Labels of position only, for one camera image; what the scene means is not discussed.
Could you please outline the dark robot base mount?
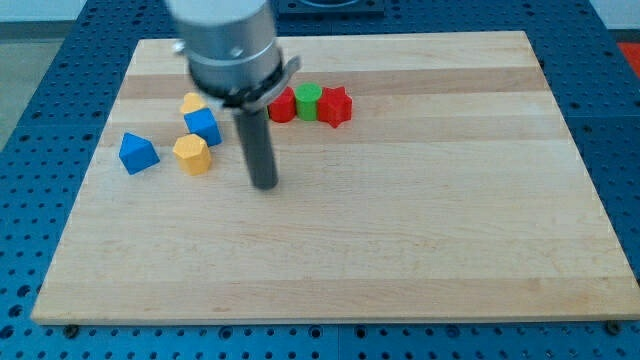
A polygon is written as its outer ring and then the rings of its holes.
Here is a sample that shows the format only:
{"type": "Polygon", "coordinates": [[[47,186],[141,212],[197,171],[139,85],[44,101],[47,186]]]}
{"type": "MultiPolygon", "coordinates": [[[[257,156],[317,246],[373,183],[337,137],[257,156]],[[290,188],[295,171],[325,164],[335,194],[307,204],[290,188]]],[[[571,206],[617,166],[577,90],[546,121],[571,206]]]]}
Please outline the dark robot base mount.
{"type": "Polygon", "coordinates": [[[383,15],[384,0],[274,0],[279,16],[383,15]]]}

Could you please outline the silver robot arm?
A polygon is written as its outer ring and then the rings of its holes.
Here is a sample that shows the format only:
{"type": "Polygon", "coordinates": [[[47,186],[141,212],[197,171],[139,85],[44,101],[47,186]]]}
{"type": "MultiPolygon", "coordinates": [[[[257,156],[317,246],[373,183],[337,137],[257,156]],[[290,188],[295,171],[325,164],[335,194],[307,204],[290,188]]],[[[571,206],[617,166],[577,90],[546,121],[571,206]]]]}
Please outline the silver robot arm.
{"type": "Polygon", "coordinates": [[[252,185],[279,181],[268,105],[302,67],[287,60],[266,0],[166,0],[194,85],[232,112],[252,185]]]}

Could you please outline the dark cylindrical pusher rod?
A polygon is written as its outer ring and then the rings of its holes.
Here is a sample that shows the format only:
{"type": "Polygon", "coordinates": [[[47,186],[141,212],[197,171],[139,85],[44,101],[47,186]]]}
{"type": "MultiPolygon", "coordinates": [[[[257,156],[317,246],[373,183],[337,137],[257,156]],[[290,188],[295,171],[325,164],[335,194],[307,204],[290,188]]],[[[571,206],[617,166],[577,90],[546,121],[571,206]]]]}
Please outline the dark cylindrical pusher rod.
{"type": "Polygon", "coordinates": [[[274,188],[279,178],[267,111],[234,110],[232,116],[251,184],[259,190],[274,188]]]}

